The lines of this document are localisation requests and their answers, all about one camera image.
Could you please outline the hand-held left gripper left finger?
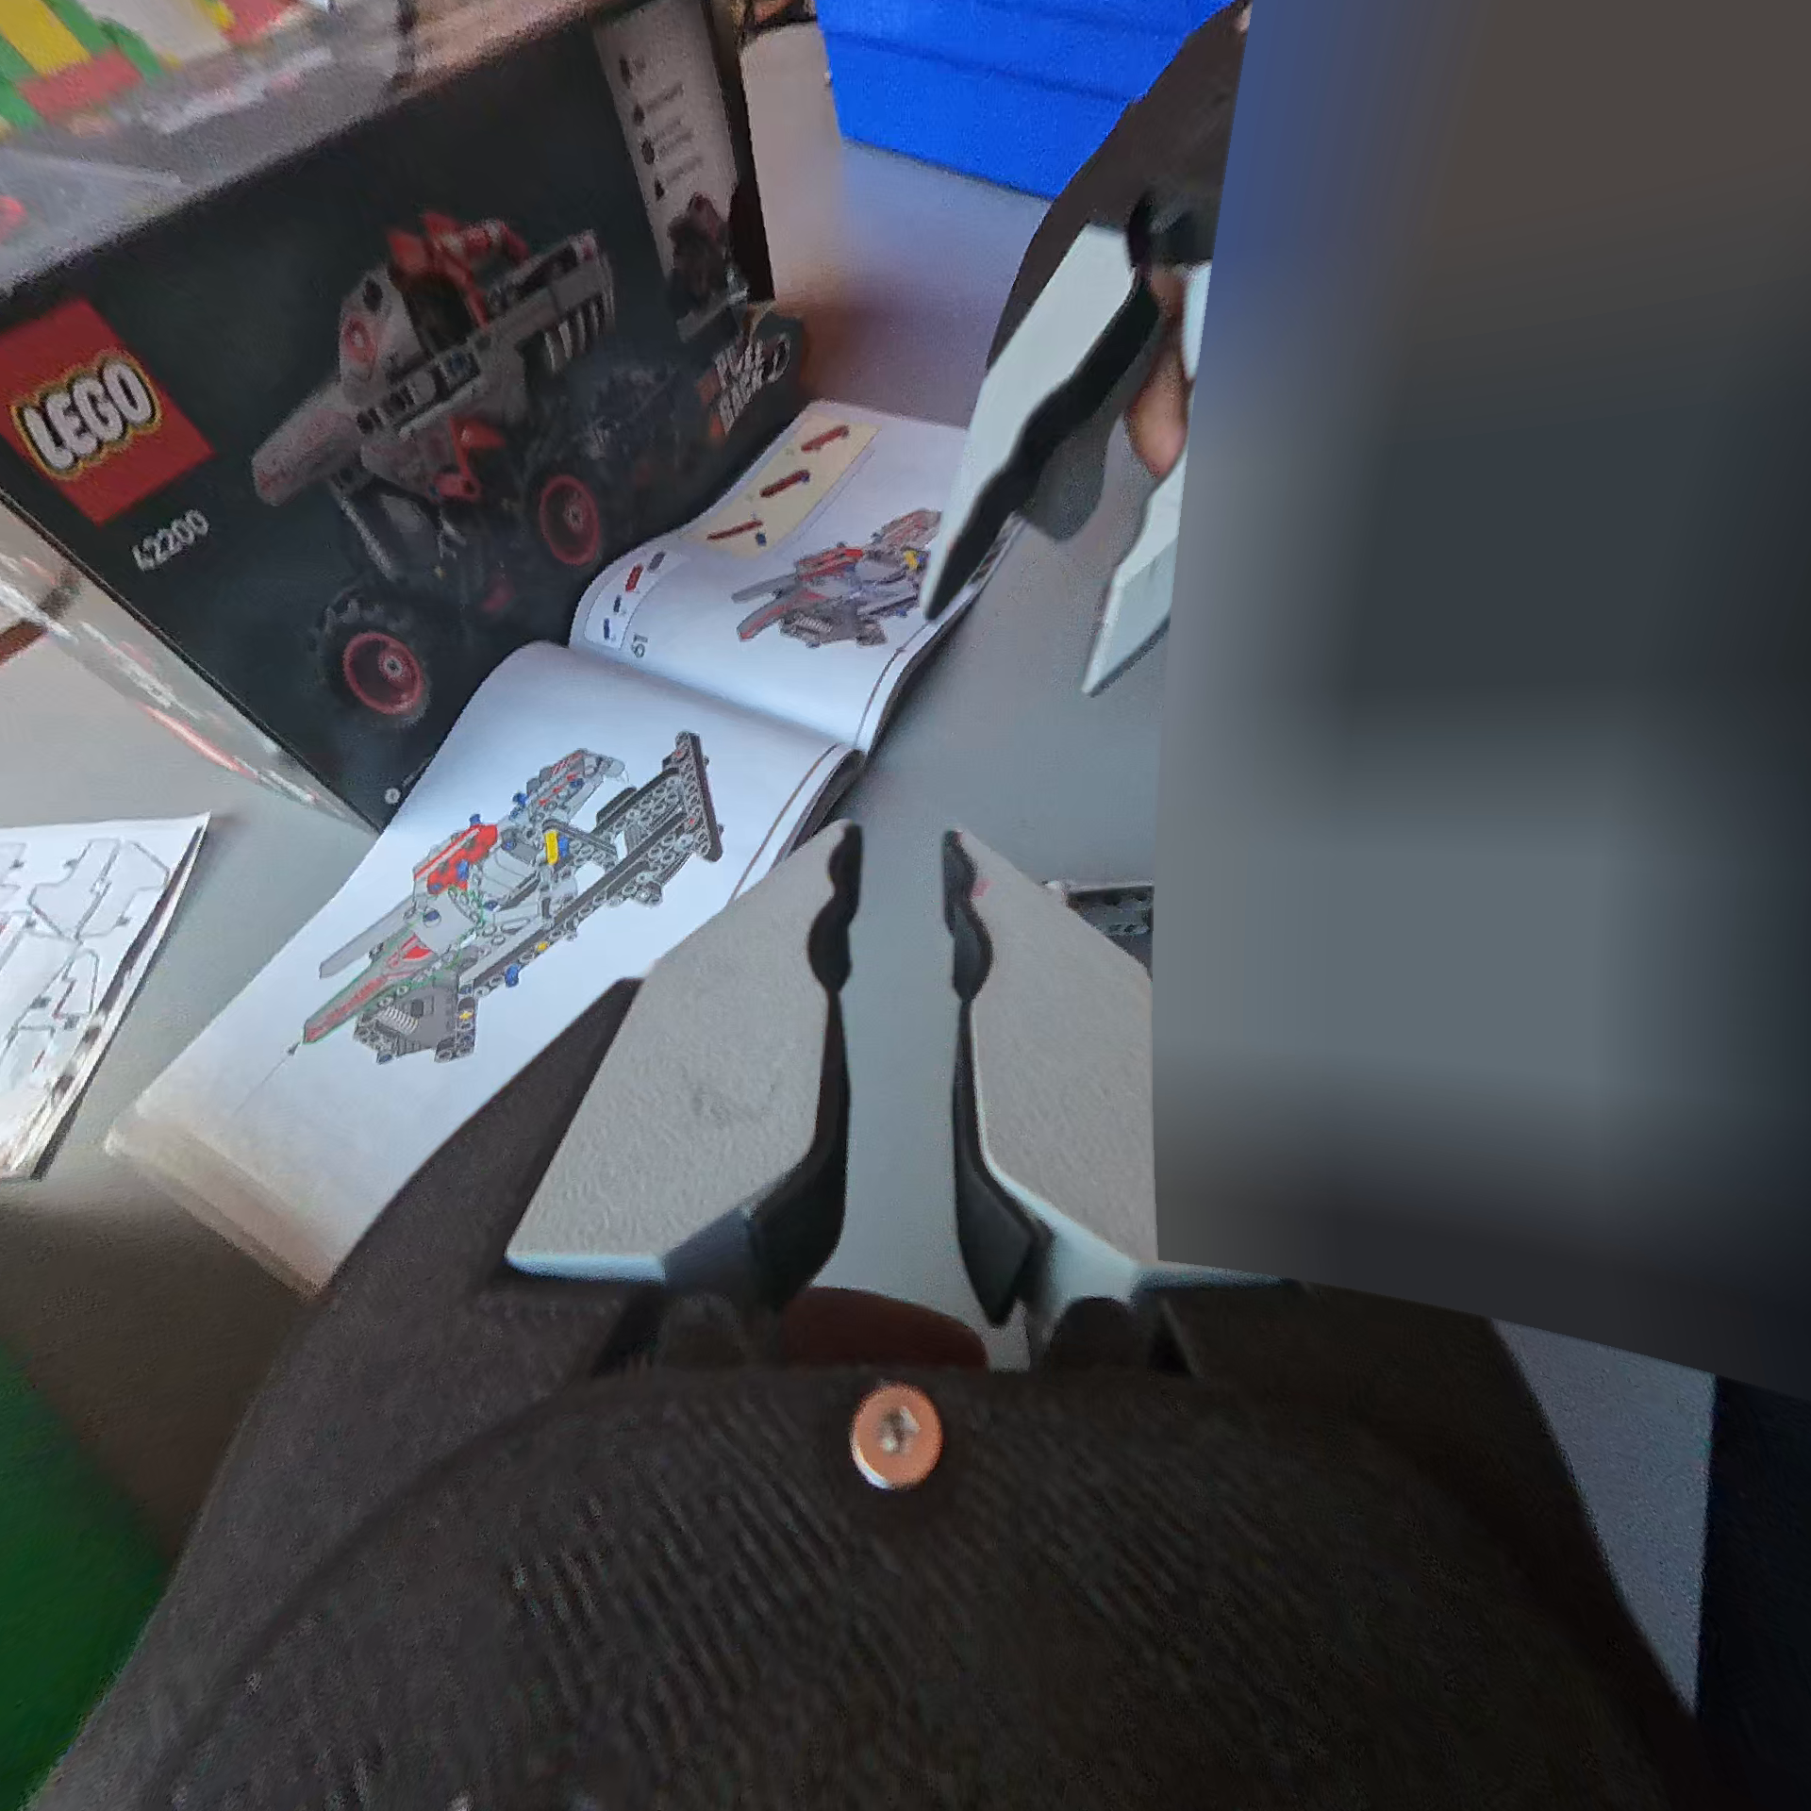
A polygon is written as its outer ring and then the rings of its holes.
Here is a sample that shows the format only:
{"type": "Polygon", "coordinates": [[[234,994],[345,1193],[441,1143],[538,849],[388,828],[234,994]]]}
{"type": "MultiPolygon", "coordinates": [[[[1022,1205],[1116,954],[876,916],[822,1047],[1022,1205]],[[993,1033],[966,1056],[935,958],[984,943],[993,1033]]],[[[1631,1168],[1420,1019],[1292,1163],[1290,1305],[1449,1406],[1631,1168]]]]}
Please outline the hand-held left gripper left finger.
{"type": "Polygon", "coordinates": [[[835,820],[655,966],[509,1236],[518,1275],[783,1310],[844,1236],[847,928],[835,820]]]}

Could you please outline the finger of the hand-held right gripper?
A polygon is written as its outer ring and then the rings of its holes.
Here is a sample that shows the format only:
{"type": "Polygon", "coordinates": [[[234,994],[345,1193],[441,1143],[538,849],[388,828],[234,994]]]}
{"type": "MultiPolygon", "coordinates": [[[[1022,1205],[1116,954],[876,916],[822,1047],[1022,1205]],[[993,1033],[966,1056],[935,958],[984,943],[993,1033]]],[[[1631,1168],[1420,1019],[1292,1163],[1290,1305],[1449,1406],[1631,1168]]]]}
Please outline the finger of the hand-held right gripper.
{"type": "Polygon", "coordinates": [[[1109,444],[1129,444],[1122,410],[1163,332],[1145,272],[1190,272],[1185,356],[1195,382],[1213,238],[1213,198],[1135,198],[1118,234],[1086,229],[1068,245],[981,384],[922,587],[927,620],[972,597],[1022,530],[1060,546],[1090,528],[1109,444]]]}
{"type": "Polygon", "coordinates": [[[1143,530],[1133,536],[1107,582],[1100,635],[1082,679],[1086,695],[1107,693],[1167,632],[1180,511],[1185,462],[1171,462],[1171,471],[1152,488],[1143,530]]]}

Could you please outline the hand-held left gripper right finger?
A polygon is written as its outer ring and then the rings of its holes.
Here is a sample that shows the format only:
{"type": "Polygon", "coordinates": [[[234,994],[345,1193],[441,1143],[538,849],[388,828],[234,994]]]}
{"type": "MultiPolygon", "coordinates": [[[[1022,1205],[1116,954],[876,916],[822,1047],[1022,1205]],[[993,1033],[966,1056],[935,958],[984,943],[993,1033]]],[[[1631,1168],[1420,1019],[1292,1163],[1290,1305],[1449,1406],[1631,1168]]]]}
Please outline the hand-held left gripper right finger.
{"type": "Polygon", "coordinates": [[[956,1240],[992,1327],[1159,1271],[1152,972],[981,839],[942,839],[956,1240]]]}

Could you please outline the grey lego piece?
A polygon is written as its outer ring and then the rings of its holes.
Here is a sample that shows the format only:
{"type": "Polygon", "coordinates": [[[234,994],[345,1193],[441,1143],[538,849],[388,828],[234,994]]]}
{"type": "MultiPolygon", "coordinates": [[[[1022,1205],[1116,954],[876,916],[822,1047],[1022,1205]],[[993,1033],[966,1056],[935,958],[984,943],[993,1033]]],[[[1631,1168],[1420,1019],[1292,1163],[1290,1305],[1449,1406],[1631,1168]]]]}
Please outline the grey lego piece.
{"type": "Polygon", "coordinates": [[[1048,891],[1090,928],[1118,948],[1152,943],[1154,887],[1152,883],[1048,883],[1048,891]]]}

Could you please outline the open lego instruction booklet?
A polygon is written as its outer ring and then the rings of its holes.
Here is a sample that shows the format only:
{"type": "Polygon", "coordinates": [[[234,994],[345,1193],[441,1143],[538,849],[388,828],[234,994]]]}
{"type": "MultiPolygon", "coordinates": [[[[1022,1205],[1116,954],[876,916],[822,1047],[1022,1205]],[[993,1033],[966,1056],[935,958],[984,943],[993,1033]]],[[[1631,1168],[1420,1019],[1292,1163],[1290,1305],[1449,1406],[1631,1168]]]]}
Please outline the open lego instruction booklet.
{"type": "Polygon", "coordinates": [[[509,653],[345,887],[108,1130],[295,1290],[608,986],[755,887],[873,755],[975,587],[927,597],[966,430],[811,403],[509,653]]]}

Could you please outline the black monster truck lego box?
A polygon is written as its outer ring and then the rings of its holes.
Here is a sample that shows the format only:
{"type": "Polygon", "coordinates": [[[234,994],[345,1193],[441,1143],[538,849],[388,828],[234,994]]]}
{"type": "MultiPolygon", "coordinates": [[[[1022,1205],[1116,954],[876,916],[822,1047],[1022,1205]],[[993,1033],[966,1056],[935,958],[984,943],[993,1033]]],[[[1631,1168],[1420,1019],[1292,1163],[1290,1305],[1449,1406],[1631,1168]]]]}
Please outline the black monster truck lego box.
{"type": "Polygon", "coordinates": [[[737,6],[6,6],[0,488],[363,820],[800,410],[737,6]]]}

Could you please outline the person's right hand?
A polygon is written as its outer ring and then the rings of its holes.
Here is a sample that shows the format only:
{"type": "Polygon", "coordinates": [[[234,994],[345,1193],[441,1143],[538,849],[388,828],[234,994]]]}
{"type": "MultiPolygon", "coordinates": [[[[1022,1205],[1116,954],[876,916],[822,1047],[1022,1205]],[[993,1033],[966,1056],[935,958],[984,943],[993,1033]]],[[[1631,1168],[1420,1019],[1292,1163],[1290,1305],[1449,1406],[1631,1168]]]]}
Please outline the person's right hand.
{"type": "Polygon", "coordinates": [[[1185,269],[1152,269],[1145,286],[1163,313],[1163,332],[1152,356],[1145,382],[1122,410],[1122,431],[1133,453],[1154,480],[1167,480],[1190,444],[1190,272],[1185,269]]]}

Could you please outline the large blue plastic bin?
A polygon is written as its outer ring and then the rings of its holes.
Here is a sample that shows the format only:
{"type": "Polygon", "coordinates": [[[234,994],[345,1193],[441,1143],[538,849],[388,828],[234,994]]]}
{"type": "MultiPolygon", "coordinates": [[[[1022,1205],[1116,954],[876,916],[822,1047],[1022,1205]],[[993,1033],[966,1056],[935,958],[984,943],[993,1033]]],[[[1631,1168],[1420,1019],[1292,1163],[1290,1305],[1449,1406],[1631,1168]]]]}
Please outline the large blue plastic bin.
{"type": "Polygon", "coordinates": [[[1054,198],[1221,0],[822,0],[847,142],[1054,198]]]}

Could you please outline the white sticker sheet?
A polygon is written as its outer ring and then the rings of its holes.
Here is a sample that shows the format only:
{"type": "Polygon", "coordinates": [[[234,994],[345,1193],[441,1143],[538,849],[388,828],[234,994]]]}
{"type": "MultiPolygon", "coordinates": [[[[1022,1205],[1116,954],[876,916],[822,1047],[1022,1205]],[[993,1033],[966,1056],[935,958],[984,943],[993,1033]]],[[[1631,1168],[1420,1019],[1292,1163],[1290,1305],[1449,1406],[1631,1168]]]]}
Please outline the white sticker sheet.
{"type": "Polygon", "coordinates": [[[53,1157],[196,872],[210,818],[0,828],[0,1175],[53,1157]]]}

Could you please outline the green object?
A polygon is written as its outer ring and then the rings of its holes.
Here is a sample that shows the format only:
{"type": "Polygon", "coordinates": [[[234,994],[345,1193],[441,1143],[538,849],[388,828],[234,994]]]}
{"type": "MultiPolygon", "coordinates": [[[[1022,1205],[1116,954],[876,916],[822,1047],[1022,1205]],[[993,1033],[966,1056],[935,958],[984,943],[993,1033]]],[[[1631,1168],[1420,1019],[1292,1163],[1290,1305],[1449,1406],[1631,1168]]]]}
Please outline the green object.
{"type": "Polygon", "coordinates": [[[0,1803],[28,1805],[133,1650],[167,1565],[140,1508],[0,1359],[0,1803]]]}

